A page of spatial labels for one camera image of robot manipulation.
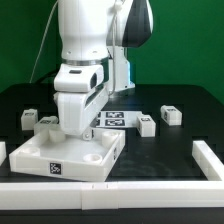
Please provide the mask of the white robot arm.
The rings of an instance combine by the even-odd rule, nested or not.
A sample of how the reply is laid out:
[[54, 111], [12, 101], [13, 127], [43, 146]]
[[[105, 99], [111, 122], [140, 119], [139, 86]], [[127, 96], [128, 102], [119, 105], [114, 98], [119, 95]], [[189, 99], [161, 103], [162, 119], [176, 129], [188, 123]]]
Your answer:
[[54, 79], [62, 131], [79, 136], [108, 99], [131, 86], [126, 48], [153, 32], [149, 0], [58, 0], [62, 64]]

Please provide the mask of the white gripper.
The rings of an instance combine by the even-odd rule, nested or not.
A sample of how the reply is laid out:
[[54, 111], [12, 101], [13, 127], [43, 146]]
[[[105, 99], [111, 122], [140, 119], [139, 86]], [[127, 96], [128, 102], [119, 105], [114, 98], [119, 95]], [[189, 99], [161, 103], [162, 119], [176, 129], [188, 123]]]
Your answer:
[[88, 93], [57, 92], [55, 95], [61, 130], [67, 135], [92, 139], [93, 132], [88, 128], [101, 109], [108, 102], [109, 96], [104, 85]]

